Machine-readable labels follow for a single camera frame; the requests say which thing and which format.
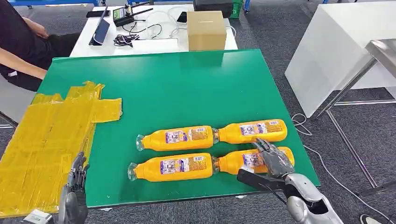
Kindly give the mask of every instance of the orange juice bottle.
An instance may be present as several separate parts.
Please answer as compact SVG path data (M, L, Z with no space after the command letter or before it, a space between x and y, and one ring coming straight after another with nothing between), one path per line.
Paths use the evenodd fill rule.
M294 166L294 156L291 150L287 147L278 147L289 158L291 164ZM226 156L220 157L214 162L216 167L219 167L220 172L227 172L237 175L238 170L242 166L252 168L255 173L267 173L267 166L264 164L258 149L250 149L243 151L236 151L228 153Z
M210 126L183 127L158 130L150 135L138 135L136 147L139 151L151 148L155 151L209 148L219 141L218 130Z
M128 178L151 182L201 179L212 176L214 168L209 153L171 155L151 158L139 165L131 163Z
M282 141L286 138L286 135L286 125L280 119L229 124L219 129L219 141L231 144L254 142L256 138L267 141Z

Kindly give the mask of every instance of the yellow tape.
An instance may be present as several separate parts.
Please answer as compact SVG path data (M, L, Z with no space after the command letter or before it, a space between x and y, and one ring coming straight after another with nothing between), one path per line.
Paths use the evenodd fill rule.
M72 160L89 158L95 123L120 119L121 98L99 100L103 87L73 86L64 101L35 96L0 161L0 218L57 212Z

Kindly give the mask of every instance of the shoe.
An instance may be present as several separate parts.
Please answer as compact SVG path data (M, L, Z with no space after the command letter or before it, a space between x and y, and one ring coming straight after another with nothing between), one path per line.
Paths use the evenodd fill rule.
M361 222L361 224L381 224L380 222L373 219L372 217L370 217L368 215L364 215L364 214L360 216L360 222Z

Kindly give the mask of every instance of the green crate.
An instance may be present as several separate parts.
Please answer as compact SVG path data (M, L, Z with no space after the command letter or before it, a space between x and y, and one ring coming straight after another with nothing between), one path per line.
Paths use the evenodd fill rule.
M233 0L233 13L231 14L231 19L238 19L240 8L242 7L243 0Z

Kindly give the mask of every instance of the robotic hand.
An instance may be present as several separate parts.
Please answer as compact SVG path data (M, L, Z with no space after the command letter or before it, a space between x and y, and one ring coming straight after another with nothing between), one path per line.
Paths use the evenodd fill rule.
M329 200L304 175L294 173L287 156L275 145L261 139L253 143L268 168L267 176L240 169L237 180L258 190L271 190L287 205L298 224L343 224ZM273 190L281 189L287 202Z
M71 165L67 183L60 197L57 224L83 224L88 215L85 202L85 180L89 164L83 168L85 161L84 152L79 152ZM23 223L54 224L54 218L48 213L35 209L23 219Z

